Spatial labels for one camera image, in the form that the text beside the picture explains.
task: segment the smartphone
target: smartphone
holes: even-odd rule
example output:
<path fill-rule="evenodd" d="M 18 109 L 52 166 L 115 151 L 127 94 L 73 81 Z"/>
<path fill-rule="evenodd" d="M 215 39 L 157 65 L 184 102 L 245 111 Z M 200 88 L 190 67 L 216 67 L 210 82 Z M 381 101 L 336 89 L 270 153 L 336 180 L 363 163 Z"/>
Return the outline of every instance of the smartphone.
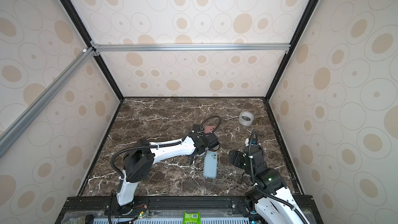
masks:
<path fill-rule="evenodd" d="M 206 152 L 205 166 L 203 168 L 203 175 L 209 178 L 216 178 L 217 176 L 217 152 Z"/>

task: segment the dark brown marble surface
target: dark brown marble surface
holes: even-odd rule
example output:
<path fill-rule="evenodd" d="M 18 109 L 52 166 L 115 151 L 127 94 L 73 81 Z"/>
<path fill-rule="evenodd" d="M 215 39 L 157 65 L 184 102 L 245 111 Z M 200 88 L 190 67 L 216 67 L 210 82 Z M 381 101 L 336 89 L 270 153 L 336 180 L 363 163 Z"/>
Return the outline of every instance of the dark brown marble surface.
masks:
<path fill-rule="evenodd" d="M 238 122 L 242 111 L 254 114 L 249 127 Z M 89 176 L 83 196 L 108 196 L 116 191 L 118 174 L 109 166 L 112 155 L 132 146 L 141 138 L 162 142 L 181 138 L 193 124 L 206 117 L 220 115 L 223 119 L 216 135 L 221 144 L 218 150 L 217 177 L 203 176 L 204 158 L 198 157 L 192 166 L 185 156 L 174 157 L 152 166 L 149 177 L 140 182 L 136 196 L 208 196 L 244 195 L 252 189 L 242 178 L 242 169 L 228 164 L 230 150 L 242 151 L 244 141 L 253 128 L 258 130 L 259 142 L 265 150 L 268 167 L 276 168 L 293 192 L 285 162 L 276 142 L 266 109 L 261 99 L 250 98 L 142 98 L 126 99 L 112 130 L 107 137 L 98 161 Z M 122 156 L 116 165 L 122 168 Z"/>

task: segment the patterned wallpaper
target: patterned wallpaper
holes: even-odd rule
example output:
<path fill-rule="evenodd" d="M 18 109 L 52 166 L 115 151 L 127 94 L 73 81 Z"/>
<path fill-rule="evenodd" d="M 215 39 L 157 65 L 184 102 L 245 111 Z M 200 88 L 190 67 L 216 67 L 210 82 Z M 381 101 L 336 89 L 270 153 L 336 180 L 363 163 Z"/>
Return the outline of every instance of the patterned wallpaper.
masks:
<path fill-rule="evenodd" d="M 264 96 L 284 50 L 102 52 L 124 96 Z"/>
<path fill-rule="evenodd" d="M 55 222 L 118 103 L 90 58 L 1 158 L 0 224 Z"/>
<path fill-rule="evenodd" d="M 308 0 L 73 0 L 99 44 L 290 42 Z"/>
<path fill-rule="evenodd" d="M 271 98 L 326 224 L 398 220 L 397 15 L 397 0 L 321 0 Z"/>
<path fill-rule="evenodd" d="M 83 47 L 57 0 L 0 0 L 0 135 Z"/>

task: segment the beige circle pattern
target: beige circle pattern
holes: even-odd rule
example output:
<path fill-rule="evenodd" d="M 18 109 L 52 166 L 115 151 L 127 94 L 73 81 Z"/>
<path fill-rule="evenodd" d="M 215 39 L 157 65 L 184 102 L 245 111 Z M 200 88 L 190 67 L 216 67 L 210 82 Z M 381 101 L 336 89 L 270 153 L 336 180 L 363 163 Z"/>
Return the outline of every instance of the beige circle pattern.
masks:
<path fill-rule="evenodd" d="M 99 10 L 101 6 L 105 9 L 108 6 L 102 0 L 74 2 L 78 8 L 88 11 Z M 26 108 L 34 102 L 86 45 L 58 0 L 2 0 L 2 3 L 0 39 L 3 41 L 2 51 L 7 55 L 0 61 L 0 84 L 2 93 L 7 97 L 0 101 L 0 112 L 8 112 L 10 119 L 16 119 L 21 112 L 13 106 L 23 105 Z M 105 25 L 93 24 L 91 29 L 97 31 L 98 28 L 106 32 L 107 29 L 103 27 L 107 27 L 107 22 L 101 22 L 101 18 L 95 20 L 99 20 L 100 25 Z M 111 38 L 119 40 L 120 36 L 121 34 L 117 34 L 116 38 Z M 80 183 L 75 181 L 79 177 L 81 180 L 83 176 L 79 174 L 81 171 L 71 170 L 67 163 L 70 157 L 72 161 L 78 157 L 76 152 L 68 155 L 78 143 L 77 136 L 70 140 L 66 137 L 70 131 L 69 127 L 65 127 L 68 125 L 67 119 L 73 116 L 78 119 L 76 112 L 79 111 L 76 108 L 80 106 L 80 102 L 86 102 L 89 116 L 78 121 L 91 131 L 92 140 L 88 140 L 90 146 L 80 148 L 82 156 L 92 152 L 92 147 L 98 146 L 103 130 L 107 129 L 106 117 L 92 114 L 97 102 L 94 78 L 102 77 L 94 64 L 96 62 L 92 59 L 86 62 L 79 69 L 79 74 L 67 82 L 39 114 L 14 144 L 21 149 L 10 149 L 7 156 L 2 158 L 2 165 L 7 169 L 0 172 L 0 222 L 17 224 L 25 220 L 35 224 L 54 223 L 59 206 L 64 203 L 60 199 L 76 195 Z M 102 87 L 107 92 L 112 92 L 108 85 L 102 83 Z M 114 112 L 117 104 L 118 100 L 111 94 L 106 111 Z M 1 121 L 0 132 L 8 128 L 6 123 Z M 17 156 L 23 157 L 19 163 L 10 159 Z M 77 189 L 70 192 L 70 185 L 73 184 L 77 185 Z"/>
<path fill-rule="evenodd" d="M 393 187 L 391 164 L 397 162 L 397 0 L 321 1 L 270 99 L 271 109 L 293 162 L 295 154 L 311 148 L 310 168 L 294 163 L 323 222 L 394 223 L 398 215 L 387 193 Z M 290 87 L 297 92 L 291 102 Z M 307 97 L 310 92 L 314 98 Z M 283 101 L 301 123 L 305 116 L 314 120 L 311 136 L 303 125 L 291 129 L 280 109 Z M 312 173 L 315 166 L 319 173 Z"/>

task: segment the black cable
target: black cable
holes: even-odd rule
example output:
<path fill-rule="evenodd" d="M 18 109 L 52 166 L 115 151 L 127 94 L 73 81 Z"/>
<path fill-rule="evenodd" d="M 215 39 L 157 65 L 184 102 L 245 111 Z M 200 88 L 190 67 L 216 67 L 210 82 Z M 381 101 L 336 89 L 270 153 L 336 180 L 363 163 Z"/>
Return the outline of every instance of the black cable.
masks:
<path fill-rule="evenodd" d="M 203 125 L 204 125 L 208 120 L 211 120 L 212 118 L 218 118 L 218 123 L 217 123 L 216 127 L 214 127 L 214 130 L 212 130 L 211 132 L 208 132 L 208 133 L 199 133 L 200 135 L 210 135 L 210 134 L 212 134 L 213 132 L 215 132 L 215 131 L 220 127 L 220 124 L 221 124 L 221 117 L 218 116 L 218 115 L 214 115 L 214 116 L 210 116 L 210 117 L 208 117 L 207 119 L 205 119 L 205 120 L 200 124 L 200 129 L 203 130 Z"/>
<path fill-rule="evenodd" d="M 264 149 L 261 146 L 260 146 L 260 150 L 261 150 L 261 153 L 263 154 L 263 158 L 264 158 L 264 156 L 265 156 Z"/>
<path fill-rule="evenodd" d="M 111 206 L 112 206 L 112 198 L 113 198 L 113 192 L 111 191 L 111 198 L 109 199 L 109 205 L 108 205 L 108 222 L 109 224 L 112 224 L 111 220 Z"/>
<path fill-rule="evenodd" d="M 253 160 L 251 158 L 251 144 L 253 141 L 258 141 L 258 134 L 257 134 L 257 130 L 253 129 L 253 131 L 251 132 L 250 138 L 249 138 L 249 143 L 248 143 L 248 155 L 249 155 L 249 161 L 250 161 L 250 177 L 251 177 L 251 181 L 255 184 L 256 183 L 256 178 L 254 177 L 254 166 L 253 166 Z M 307 224 L 307 221 L 305 220 L 305 218 L 303 217 L 303 215 L 300 213 L 300 211 L 298 209 L 295 208 L 295 206 L 285 200 L 282 200 L 276 196 L 273 195 L 269 195 L 266 192 L 264 192 L 259 185 L 255 185 L 254 188 L 260 192 L 263 196 L 268 197 L 272 200 L 275 200 L 277 202 L 280 202 L 288 207 L 290 207 L 291 210 L 294 210 L 294 212 L 298 215 L 298 217 L 301 219 L 301 221 L 304 224 Z"/>

